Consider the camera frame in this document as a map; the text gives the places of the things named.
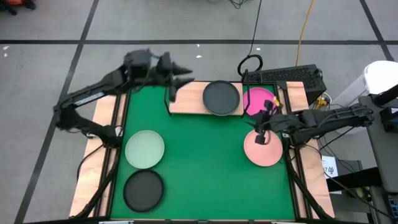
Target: yellow cable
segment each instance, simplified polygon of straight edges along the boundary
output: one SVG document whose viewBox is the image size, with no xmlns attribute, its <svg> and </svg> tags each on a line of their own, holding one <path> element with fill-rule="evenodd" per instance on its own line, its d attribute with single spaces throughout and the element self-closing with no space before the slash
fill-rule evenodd
<svg viewBox="0 0 398 224">
<path fill-rule="evenodd" d="M 311 12 L 312 5 L 313 5 L 313 2 L 314 2 L 314 1 L 315 1 L 315 0 L 311 0 L 310 8 L 308 9 L 307 16 L 305 17 L 303 29 L 301 30 L 300 40 L 298 41 L 298 46 L 297 46 L 296 66 L 297 66 L 297 64 L 299 63 L 299 58 L 300 58 L 301 40 L 303 39 L 305 26 L 307 25 L 308 18 L 310 17 L 310 12 Z"/>
</svg>

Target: pink plate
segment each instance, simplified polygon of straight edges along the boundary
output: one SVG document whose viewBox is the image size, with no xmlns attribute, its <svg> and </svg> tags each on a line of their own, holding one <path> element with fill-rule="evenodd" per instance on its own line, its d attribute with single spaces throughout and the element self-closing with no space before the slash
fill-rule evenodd
<svg viewBox="0 0 398 224">
<path fill-rule="evenodd" d="M 253 130 L 244 138 L 244 153 L 254 164 L 259 166 L 272 166 L 282 157 L 282 143 L 272 131 L 266 131 L 266 143 L 260 145 L 254 142 L 257 133 Z"/>
<path fill-rule="evenodd" d="M 274 94 L 272 94 L 269 90 L 261 87 L 255 87 L 250 89 L 250 105 L 248 108 L 248 115 L 254 115 L 258 113 L 260 110 L 265 110 L 264 102 L 269 100 L 274 102 Z M 248 92 L 246 91 L 243 95 L 243 108 L 245 109 L 248 105 Z"/>
</svg>

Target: wooden table frame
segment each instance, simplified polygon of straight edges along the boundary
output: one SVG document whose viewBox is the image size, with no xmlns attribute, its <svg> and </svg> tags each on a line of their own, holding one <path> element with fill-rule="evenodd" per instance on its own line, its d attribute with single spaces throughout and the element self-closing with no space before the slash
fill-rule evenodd
<svg viewBox="0 0 398 224">
<path fill-rule="evenodd" d="M 290 109 L 291 111 L 305 110 L 308 109 L 307 97 L 305 95 L 305 90 L 302 82 L 287 82 L 287 99 L 290 101 Z M 279 89 L 279 97 L 282 104 L 285 105 L 285 96 L 284 91 Z M 99 124 L 111 124 L 112 118 L 113 123 L 115 125 L 121 125 L 123 123 L 122 118 L 124 117 L 123 112 L 125 112 L 125 106 L 127 106 L 127 102 L 129 101 L 129 97 L 120 96 L 116 98 L 114 96 L 107 96 L 98 100 L 93 121 Z M 101 144 L 101 140 L 99 139 L 89 139 L 86 146 L 85 156 L 89 154 L 92 150 L 98 147 Z M 312 139 L 307 143 L 309 146 L 313 146 L 318 149 L 317 141 Z M 80 212 L 87 202 L 90 200 L 94 192 L 99 186 L 99 182 L 101 179 L 101 173 L 103 169 L 109 171 L 113 160 L 114 160 L 115 151 L 112 149 L 101 150 L 96 154 L 92 155 L 81 167 L 80 178 L 78 180 L 75 196 L 73 198 L 72 207 L 70 210 L 70 216 L 76 215 Z M 294 151 L 290 151 L 290 156 L 294 156 Z M 323 166 L 322 161 L 319 156 L 319 152 L 315 151 L 312 147 L 304 147 L 300 150 L 300 156 L 298 156 L 294 161 L 293 165 L 296 171 L 300 169 L 298 164 L 301 162 L 302 172 L 305 176 L 305 183 L 307 185 L 307 189 L 313 195 L 315 200 L 319 203 L 319 205 L 327 212 L 331 217 L 334 217 L 333 207 L 331 205 L 331 200 L 329 196 L 328 187 L 326 184 L 326 179 L 323 174 Z M 110 194 L 113 192 L 110 191 L 112 186 L 108 186 L 105 190 L 101 201 L 100 206 L 94 210 L 96 216 L 108 216 L 110 209 L 107 209 L 108 203 L 111 202 L 109 198 Z M 299 188 L 295 186 L 296 199 L 298 204 L 298 213 L 300 218 L 317 218 L 317 215 L 312 210 L 309 211 L 308 205 L 305 203 L 303 195 Z"/>
</svg>

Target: green table surface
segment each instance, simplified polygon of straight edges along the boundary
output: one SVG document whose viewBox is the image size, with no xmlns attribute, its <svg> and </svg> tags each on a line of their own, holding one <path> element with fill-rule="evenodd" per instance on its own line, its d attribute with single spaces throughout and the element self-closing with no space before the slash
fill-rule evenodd
<svg viewBox="0 0 398 224">
<path fill-rule="evenodd" d="M 274 92 L 272 86 L 261 87 Z M 111 218 L 294 219 L 283 159 L 259 167 L 244 153 L 244 138 L 252 130 L 245 121 L 250 118 L 169 116 L 163 95 L 164 88 L 147 87 L 130 97 Z M 162 160 L 151 168 L 163 178 L 165 193 L 153 210 L 137 213 L 123 199 L 124 184 L 137 171 L 124 148 L 134 133 L 146 129 L 159 133 L 165 142 Z"/>
</svg>

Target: black plate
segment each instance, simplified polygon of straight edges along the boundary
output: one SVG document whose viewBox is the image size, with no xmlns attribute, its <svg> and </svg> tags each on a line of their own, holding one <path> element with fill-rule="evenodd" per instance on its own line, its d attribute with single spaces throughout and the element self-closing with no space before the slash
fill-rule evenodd
<svg viewBox="0 0 398 224">
<path fill-rule="evenodd" d="M 126 205 L 135 212 L 148 212 L 155 208 L 163 197 L 164 184 L 153 170 L 139 170 L 124 184 L 123 198 Z"/>
<path fill-rule="evenodd" d="M 238 90 L 227 81 L 211 82 L 203 91 L 203 104 L 214 115 L 226 116 L 234 113 L 239 102 Z"/>
</svg>

